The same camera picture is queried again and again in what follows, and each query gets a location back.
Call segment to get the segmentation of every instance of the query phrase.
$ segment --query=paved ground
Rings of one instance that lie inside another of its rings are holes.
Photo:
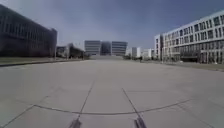
[[[138,113],[148,128],[223,128],[223,81],[222,72],[116,60],[0,68],[0,126],[68,128],[79,117],[82,128],[133,128]]]

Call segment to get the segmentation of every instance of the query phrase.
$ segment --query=distant building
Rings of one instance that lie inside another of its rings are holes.
[[[88,40],[84,42],[85,52],[89,55],[101,54],[101,42],[96,40]]]
[[[0,4],[0,56],[54,56],[57,31]]]
[[[131,56],[135,58],[141,57],[141,47],[132,47],[131,48]]]
[[[85,41],[85,51],[89,55],[124,56],[127,42],[120,41]]]
[[[127,49],[127,42],[111,42],[111,53],[116,56],[124,56]]]
[[[155,59],[162,60],[163,35],[155,36]]]
[[[144,49],[142,50],[143,59],[152,59],[154,57],[154,49]]]

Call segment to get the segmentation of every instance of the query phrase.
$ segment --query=tall building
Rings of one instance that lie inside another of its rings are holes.
[[[85,51],[89,55],[100,55],[101,54],[101,42],[97,40],[85,41]]]
[[[54,56],[57,31],[0,4],[0,56]]]
[[[127,42],[112,41],[111,53],[116,56],[124,56],[127,49]]]
[[[162,60],[163,35],[155,36],[155,59]]]
[[[224,62],[224,11],[164,33],[164,60]]]

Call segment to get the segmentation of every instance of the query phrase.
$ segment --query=office building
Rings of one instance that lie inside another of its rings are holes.
[[[111,53],[116,56],[124,56],[127,49],[127,42],[112,41]]]
[[[0,56],[54,56],[57,31],[0,5]]]
[[[144,49],[142,50],[143,59],[152,59],[154,57],[154,49]]]
[[[162,60],[163,35],[155,36],[155,59]]]
[[[224,11],[164,33],[163,37],[165,61],[223,63]]]
[[[119,41],[85,41],[85,51],[89,55],[124,56],[127,44]]]
[[[100,55],[101,54],[101,42],[97,40],[88,40],[84,43],[85,52],[88,55]]]

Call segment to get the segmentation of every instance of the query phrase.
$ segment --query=gray building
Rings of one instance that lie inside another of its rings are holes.
[[[85,52],[89,55],[101,54],[101,42],[97,40],[88,40],[84,42]]]
[[[124,56],[127,49],[127,42],[112,41],[111,54],[116,56]]]
[[[166,32],[163,39],[165,61],[224,63],[224,11]]]
[[[0,56],[54,56],[57,31],[0,4]]]

